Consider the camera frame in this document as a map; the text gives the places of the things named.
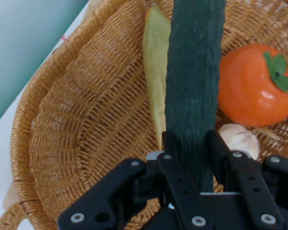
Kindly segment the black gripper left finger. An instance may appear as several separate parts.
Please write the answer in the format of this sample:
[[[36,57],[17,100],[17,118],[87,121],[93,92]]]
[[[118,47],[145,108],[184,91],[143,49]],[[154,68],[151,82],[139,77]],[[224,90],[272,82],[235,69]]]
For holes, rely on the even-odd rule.
[[[58,219],[60,230],[122,230],[157,198],[179,230],[211,230],[214,222],[190,176],[178,161],[178,143],[164,132],[164,152],[154,160],[127,158],[65,209]]]

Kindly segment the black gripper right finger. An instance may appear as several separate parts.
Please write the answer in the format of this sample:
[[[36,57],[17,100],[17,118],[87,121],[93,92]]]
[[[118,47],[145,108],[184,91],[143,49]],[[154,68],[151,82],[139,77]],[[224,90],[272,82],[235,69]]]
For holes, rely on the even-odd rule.
[[[240,194],[226,226],[246,230],[288,230],[288,158],[269,156],[263,162],[230,150],[217,131],[206,134],[209,166],[226,192]]]

